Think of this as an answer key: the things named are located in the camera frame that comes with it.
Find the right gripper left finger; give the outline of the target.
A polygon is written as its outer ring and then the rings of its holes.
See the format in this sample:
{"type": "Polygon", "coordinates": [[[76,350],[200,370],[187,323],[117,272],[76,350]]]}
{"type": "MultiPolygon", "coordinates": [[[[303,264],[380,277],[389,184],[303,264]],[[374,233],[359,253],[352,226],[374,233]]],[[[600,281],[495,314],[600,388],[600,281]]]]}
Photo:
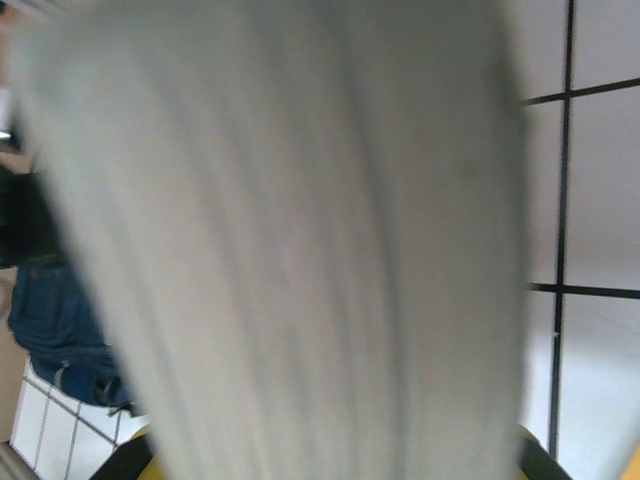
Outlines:
{"type": "Polygon", "coordinates": [[[94,473],[94,480],[162,480],[163,467],[156,458],[150,440],[150,429],[143,427],[113,454],[94,473]]]}

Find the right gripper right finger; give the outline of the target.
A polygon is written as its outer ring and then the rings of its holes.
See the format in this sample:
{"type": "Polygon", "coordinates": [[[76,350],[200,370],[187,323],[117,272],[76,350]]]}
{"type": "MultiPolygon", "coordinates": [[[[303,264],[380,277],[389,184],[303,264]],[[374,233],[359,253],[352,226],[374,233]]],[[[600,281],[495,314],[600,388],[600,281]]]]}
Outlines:
{"type": "Polygon", "coordinates": [[[520,453],[517,480],[571,480],[571,476],[549,455],[539,440],[519,426],[520,453]]]}

